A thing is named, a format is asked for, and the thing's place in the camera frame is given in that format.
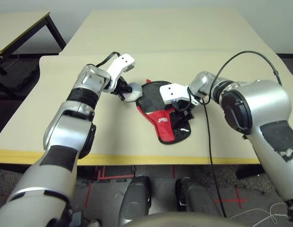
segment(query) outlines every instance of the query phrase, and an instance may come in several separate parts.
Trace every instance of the table leg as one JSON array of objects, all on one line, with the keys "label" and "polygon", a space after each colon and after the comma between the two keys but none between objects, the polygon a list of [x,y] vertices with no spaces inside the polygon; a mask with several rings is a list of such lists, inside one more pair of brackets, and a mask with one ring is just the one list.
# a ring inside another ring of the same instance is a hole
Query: table leg
[{"label": "table leg", "polygon": [[7,88],[2,83],[0,83],[0,90],[2,90],[3,92],[5,92],[8,96],[12,96],[12,97],[15,97],[16,96],[9,88]]},{"label": "table leg", "polygon": [[7,74],[7,72],[0,66],[0,74],[2,76],[5,76]]},{"label": "table leg", "polygon": [[54,39],[56,40],[60,48],[63,50],[63,48],[65,48],[65,46],[67,45],[66,42],[63,40],[60,32],[58,31],[57,27],[53,23],[51,17],[48,15],[45,19],[47,21],[47,27],[49,31],[51,32],[52,36],[54,37]]}]

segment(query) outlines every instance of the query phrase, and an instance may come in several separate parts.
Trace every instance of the white wall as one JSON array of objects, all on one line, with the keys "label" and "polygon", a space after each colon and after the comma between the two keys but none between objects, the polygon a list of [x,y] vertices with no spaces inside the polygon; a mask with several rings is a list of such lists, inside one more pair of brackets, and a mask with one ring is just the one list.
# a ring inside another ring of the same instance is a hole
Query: white wall
[{"label": "white wall", "polygon": [[[193,6],[235,7],[276,53],[293,53],[293,0],[0,0],[0,12],[49,10],[66,41],[70,40],[93,9]],[[18,50],[19,53],[59,51],[46,28]]]}]

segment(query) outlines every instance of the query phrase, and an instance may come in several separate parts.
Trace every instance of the gray carpet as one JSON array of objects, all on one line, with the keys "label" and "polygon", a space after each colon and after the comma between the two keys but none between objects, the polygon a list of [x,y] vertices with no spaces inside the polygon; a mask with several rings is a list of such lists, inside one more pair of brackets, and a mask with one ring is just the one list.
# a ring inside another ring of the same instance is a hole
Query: gray carpet
[{"label": "gray carpet", "polygon": [[20,91],[39,77],[39,58],[7,59],[1,67],[7,75],[0,74],[0,83],[13,91]]}]

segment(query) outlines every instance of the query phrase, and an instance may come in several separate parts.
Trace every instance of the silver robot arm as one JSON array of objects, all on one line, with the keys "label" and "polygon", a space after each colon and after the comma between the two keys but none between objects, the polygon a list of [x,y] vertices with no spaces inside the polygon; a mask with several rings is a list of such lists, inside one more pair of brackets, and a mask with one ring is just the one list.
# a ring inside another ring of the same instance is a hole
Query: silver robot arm
[{"label": "silver robot arm", "polygon": [[82,69],[44,134],[44,155],[28,168],[0,209],[0,227],[69,226],[77,161],[89,153],[95,135],[95,106],[101,92],[120,96],[129,89],[121,74],[134,63],[124,54],[109,67],[112,74],[94,65]]},{"label": "silver robot arm", "polygon": [[201,105],[203,97],[211,96],[223,109],[227,123],[251,142],[265,172],[288,205],[288,217],[293,221],[293,130],[288,124],[292,110],[288,93],[270,80],[243,83],[219,77],[211,90],[214,78],[204,71],[189,86],[176,85],[177,90],[174,84],[165,85],[160,92],[166,104],[188,100],[191,95],[191,100]]}]

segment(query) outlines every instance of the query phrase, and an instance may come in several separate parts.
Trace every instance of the floor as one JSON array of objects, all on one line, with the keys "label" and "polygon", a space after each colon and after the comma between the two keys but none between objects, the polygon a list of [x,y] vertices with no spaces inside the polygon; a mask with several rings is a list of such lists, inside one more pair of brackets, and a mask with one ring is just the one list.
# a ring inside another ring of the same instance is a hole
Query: floor
[{"label": "floor", "polygon": [[[14,59],[8,60],[5,66],[10,65]],[[288,69],[293,74],[293,59],[283,59]],[[9,76],[14,76],[14,72],[28,70],[28,73],[36,67],[38,60],[20,59],[9,67]],[[19,94],[28,94],[34,84],[38,81],[37,77],[30,78],[29,82],[16,91]],[[0,132],[8,122],[13,113],[17,110],[21,101],[0,100]],[[265,174],[237,180],[235,171],[241,168],[236,165],[215,166],[218,178],[218,185],[224,201],[225,211],[228,217],[243,211],[261,208],[269,210],[270,205],[282,202],[273,186]],[[208,188],[208,192],[214,201],[217,201],[214,181],[209,166],[98,166],[96,176],[99,172],[104,177],[92,178],[87,180],[78,178],[72,206],[74,211],[81,211],[84,217],[100,219],[104,227],[117,226],[118,213],[123,195],[130,183],[130,178],[120,178],[108,180],[107,176],[131,175],[135,170],[135,175],[149,176],[152,183],[152,207],[150,214],[158,212],[176,211],[176,200],[174,196],[174,184],[176,179],[189,176],[198,180],[203,186]],[[6,197],[11,193],[13,187],[18,182],[21,174],[10,171],[0,171],[0,207],[5,203]],[[273,207],[273,212],[286,214],[286,206],[278,204]],[[255,210],[234,218],[235,220],[253,225],[268,214]],[[285,217],[277,217],[277,225],[270,219],[260,223],[260,227],[283,226],[293,227]]]}]

